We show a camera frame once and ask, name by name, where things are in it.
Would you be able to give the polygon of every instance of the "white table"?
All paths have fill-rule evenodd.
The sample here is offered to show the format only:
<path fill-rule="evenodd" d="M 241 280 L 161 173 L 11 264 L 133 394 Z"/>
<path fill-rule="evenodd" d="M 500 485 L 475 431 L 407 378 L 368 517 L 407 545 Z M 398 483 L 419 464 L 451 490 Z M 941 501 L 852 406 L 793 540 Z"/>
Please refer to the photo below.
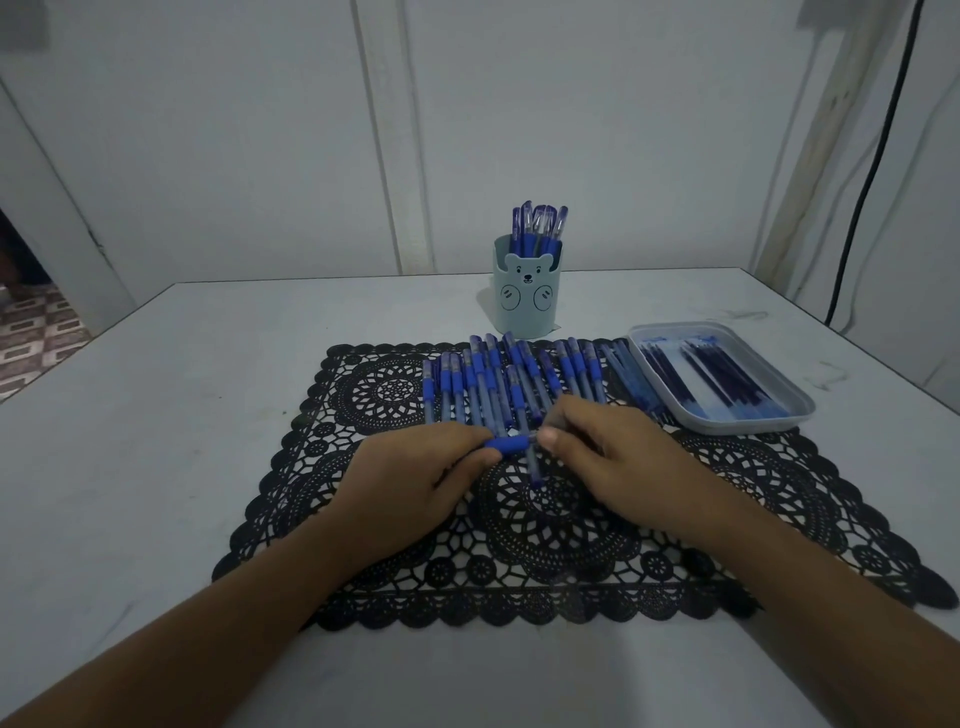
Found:
<path fill-rule="evenodd" d="M 491 331 L 489 284 L 179 284 L 0 406 L 0 716 L 208 583 L 328 347 Z M 558 305 L 563 336 L 735 329 L 816 400 L 804 433 L 960 585 L 944 406 L 740 270 L 564 273 Z M 922 613 L 960 636 L 957 613 Z M 762 632 L 724 614 L 314 628 L 231 725 L 827 725 Z"/>

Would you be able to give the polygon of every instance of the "bear face pen holder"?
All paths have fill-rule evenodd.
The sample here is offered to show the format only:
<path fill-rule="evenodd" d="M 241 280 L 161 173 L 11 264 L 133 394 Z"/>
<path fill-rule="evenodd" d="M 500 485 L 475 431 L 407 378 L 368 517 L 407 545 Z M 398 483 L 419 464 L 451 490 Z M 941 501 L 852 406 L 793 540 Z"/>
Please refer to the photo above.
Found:
<path fill-rule="evenodd" d="M 560 288 L 563 243 L 553 255 L 510 253 L 510 235 L 493 241 L 493 325 L 518 339 L 535 339 L 553 330 Z"/>

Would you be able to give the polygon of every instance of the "black lace placemat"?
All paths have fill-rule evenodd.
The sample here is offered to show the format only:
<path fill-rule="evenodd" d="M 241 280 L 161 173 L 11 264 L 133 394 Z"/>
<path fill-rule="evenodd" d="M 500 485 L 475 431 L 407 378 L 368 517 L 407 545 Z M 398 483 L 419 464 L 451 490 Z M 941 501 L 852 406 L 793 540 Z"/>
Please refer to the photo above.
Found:
<path fill-rule="evenodd" d="M 532 346 L 553 351 L 546 341 Z M 421 424 L 423 359 L 467 348 L 465 342 L 330 349 L 213 579 L 328 503 L 365 436 Z M 603 365 L 608 393 L 625 404 L 625 390 Z M 662 424 L 716 473 L 899 601 L 957 606 L 952 587 L 921 564 L 917 550 L 798 429 L 711 437 L 680 429 L 669 415 Z M 625 621 L 637 613 L 670 619 L 679 611 L 705 619 L 718 608 L 738 617 L 756 609 L 753 597 L 703 551 L 617 517 L 569 469 L 543 455 L 544 487 L 529 488 L 515 459 L 501 462 L 434 533 L 358 574 L 314 621 L 336 630 L 397 619 L 412 627 L 476 617 L 495 625 L 517 617 L 546 624 L 557 615 Z"/>

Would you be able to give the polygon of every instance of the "left hand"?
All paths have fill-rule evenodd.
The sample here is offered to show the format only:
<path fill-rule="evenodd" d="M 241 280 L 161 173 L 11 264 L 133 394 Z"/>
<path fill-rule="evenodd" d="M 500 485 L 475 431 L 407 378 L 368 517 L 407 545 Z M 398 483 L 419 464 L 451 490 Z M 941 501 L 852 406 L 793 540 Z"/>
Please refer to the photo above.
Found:
<path fill-rule="evenodd" d="M 497 450 L 477 449 L 491 437 L 485 427 L 450 422 L 364 440 L 321 511 L 343 533 L 354 570 L 397 553 L 440 525 L 473 481 L 500 461 Z"/>

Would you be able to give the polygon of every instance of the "patterned floor tile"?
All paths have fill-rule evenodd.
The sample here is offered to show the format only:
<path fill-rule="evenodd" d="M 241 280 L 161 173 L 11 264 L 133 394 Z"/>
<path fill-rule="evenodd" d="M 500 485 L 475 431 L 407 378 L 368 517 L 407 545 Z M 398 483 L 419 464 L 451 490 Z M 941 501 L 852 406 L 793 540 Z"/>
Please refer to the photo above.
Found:
<path fill-rule="evenodd" d="M 55 285 L 39 285 L 0 310 L 0 402 L 90 340 L 90 332 Z"/>

